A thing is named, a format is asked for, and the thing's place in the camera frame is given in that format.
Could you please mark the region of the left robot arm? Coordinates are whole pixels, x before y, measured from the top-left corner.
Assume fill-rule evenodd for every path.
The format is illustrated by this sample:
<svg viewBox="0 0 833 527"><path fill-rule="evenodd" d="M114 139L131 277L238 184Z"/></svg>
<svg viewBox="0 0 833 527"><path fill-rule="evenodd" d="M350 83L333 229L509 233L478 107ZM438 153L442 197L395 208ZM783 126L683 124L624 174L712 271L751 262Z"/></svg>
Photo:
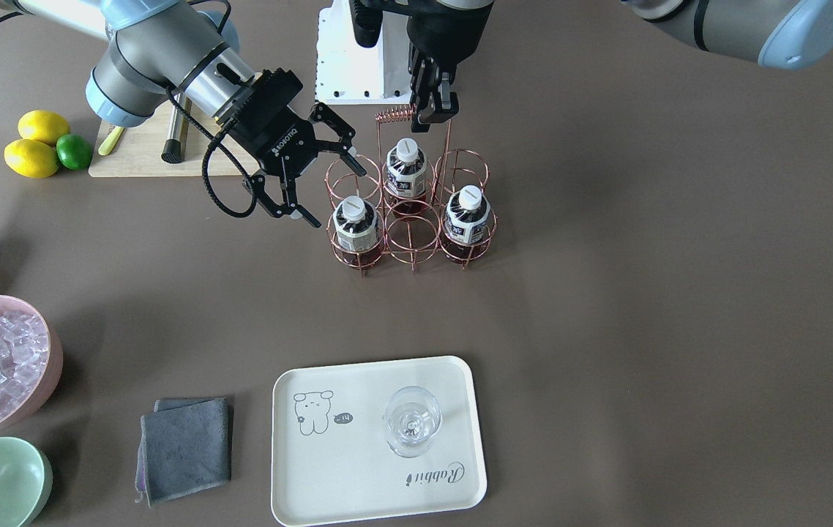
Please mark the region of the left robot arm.
<svg viewBox="0 0 833 527"><path fill-rule="evenodd" d="M800 70L833 49L833 1L627 1L627 9L672 39L766 69ZM411 127L459 113L457 66L477 50L491 1L350 1L356 43L373 47L384 13L406 18Z"/></svg>

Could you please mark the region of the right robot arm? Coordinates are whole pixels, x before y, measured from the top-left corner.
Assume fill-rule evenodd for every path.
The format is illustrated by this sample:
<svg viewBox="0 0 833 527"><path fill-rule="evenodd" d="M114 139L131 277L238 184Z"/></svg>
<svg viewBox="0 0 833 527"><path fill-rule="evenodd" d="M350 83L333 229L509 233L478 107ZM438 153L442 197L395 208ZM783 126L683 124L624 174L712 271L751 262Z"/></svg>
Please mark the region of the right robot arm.
<svg viewBox="0 0 833 527"><path fill-rule="evenodd" d="M218 124L201 163L201 177L216 207L248 217L261 207L274 219L317 220L300 203L296 180L322 152L336 154L356 176L355 130L327 104L307 118L291 108L302 82L293 71L253 69L240 56L229 12L212 16L187 1L0 1L5 19L32 15L108 41L91 70L86 101L105 122L138 127L178 96ZM242 176L250 205L228 208L212 189L210 157L220 151Z"/></svg>

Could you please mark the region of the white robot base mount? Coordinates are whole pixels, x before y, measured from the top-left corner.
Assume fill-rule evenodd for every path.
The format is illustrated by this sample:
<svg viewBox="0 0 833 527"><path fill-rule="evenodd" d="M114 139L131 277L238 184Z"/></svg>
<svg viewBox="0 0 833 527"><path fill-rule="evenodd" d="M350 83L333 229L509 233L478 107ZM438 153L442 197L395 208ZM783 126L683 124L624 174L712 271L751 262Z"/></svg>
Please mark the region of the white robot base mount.
<svg viewBox="0 0 833 527"><path fill-rule="evenodd" d="M357 44L348 1L318 16L315 98L330 105L405 105L412 96L407 17L386 13L376 46Z"/></svg>

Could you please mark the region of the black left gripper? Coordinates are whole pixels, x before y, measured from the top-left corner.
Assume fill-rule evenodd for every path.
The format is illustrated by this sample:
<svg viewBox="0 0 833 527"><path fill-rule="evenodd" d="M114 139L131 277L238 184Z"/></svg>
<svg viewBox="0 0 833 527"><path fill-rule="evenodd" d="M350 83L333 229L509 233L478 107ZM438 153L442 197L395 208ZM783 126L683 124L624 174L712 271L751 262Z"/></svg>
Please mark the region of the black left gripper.
<svg viewBox="0 0 833 527"><path fill-rule="evenodd" d="M350 1L352 31L359 46L376 46L383 13L408 18L407 35L414 50L446 71L433 81L433 63L411 67L413 110L411 130L423 133L430 124L442 124L459 113L457 93L449 70L472 56L480 43L493 1Z"/></svg>

